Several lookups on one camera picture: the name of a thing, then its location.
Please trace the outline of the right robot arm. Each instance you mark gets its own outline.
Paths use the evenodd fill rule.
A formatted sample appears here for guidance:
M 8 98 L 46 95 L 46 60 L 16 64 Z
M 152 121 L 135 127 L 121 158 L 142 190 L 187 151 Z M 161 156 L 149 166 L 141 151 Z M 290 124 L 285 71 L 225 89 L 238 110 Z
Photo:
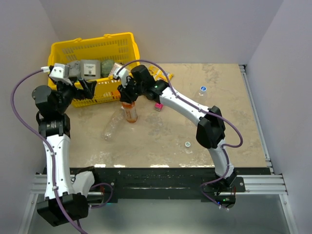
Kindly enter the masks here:
M 209 151 L 213 160 L 218 188 L 227 192 L 234 186 L 236 173 L 227 155 L 225 124 L 218 107 L 203 106 L 171 89 L 168 82 L 155 80 L 144 65 L 136 66 L 131 71 L 118 69 L 113 78 L 121 81 L 117 89 L 122 102 L 131 104 L 139 96 L 145 96 L 190 120 L 197 127 L 197 142 Z

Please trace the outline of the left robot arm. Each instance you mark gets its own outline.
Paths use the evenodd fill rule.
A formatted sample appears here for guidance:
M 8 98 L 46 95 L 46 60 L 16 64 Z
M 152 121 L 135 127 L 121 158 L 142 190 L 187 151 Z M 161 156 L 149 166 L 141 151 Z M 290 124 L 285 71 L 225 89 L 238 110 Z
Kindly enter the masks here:
M 47 85 L 38 86 L 32 98 L 38 108 L 36 114 L 38 134 L 43 138 L 46 152 L 46 190 L 44 201 L 37 206 L 38 214 L 51 226 L 86 218 L 89 212 L 87 196 L 101 186 L 101 179 L 95 176 L 94 167 L 70 176 L 70 118 L 65 111 L 74 99 L 92 99 L 96 81 L 87 82 L 79 78 L 82 88 L 57 82 L 56 90 Z

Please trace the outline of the blue Pocari Sweat cap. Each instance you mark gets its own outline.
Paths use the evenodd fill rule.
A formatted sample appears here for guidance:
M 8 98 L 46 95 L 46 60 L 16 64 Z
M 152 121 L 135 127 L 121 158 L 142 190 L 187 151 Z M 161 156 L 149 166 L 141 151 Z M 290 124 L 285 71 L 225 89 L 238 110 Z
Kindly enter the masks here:
M 201 87 L 200 87 L 200 90 L 201 90 L 202 92 L 206 92 L 206 91 L 207 91 L 207 88 L 206 88 L 205 86 L 201 86 Z

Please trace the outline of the clear bottle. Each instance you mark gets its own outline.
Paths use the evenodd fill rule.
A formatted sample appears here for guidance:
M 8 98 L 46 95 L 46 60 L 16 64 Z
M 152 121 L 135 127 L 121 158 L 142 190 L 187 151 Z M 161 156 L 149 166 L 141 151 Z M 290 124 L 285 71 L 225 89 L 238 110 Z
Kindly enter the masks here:
M 106 124 L 102 137 L 105 141 L 111 141 L 114 134 L 117 132 L 117 129 L 124 121 L 124 109 L 123 107 L 117 109 L 111 116 L 110 120 Z
M 207 101 L 207 91 L 202 92 L 200 88 L 195 92 L 193 100 L 199 104 L 206 105 Z

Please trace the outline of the orange drink bottle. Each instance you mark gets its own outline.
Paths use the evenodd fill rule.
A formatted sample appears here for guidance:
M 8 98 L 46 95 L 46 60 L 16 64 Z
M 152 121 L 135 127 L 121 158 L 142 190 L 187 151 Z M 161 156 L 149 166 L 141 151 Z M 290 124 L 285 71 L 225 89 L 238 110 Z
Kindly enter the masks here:
M 135 102 L 132 102 L 132 103 L 122 102 L 121 104 L 125 112 L 126 120 L 129 123 L 135 123 L 138 118 Z

